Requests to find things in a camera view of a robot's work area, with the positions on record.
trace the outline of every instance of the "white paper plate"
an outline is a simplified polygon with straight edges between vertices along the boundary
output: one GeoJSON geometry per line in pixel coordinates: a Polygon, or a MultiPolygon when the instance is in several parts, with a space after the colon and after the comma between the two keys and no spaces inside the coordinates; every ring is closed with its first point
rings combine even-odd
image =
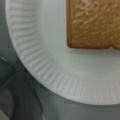
{"type": "Polygon", "coordinates": [[[66,0],[6,0],[15,50],[49,90],[86,104],[120,103],[120,51],[69,49],[66,0]]]}

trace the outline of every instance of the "gray background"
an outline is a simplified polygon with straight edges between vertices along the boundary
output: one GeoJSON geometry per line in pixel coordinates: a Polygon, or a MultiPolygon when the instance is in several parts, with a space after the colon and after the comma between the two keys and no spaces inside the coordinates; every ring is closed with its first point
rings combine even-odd
{"type": "MultiPolygon", "coordinates": [[[[0,0],[0,56],[17,69],[18,57],[11,44],[5,20],[5,0],[0,0]]],[[[120,105],[91,106],[66,100],[50,92],[34,80],[46,120],[120,120],[120,105]]]]}

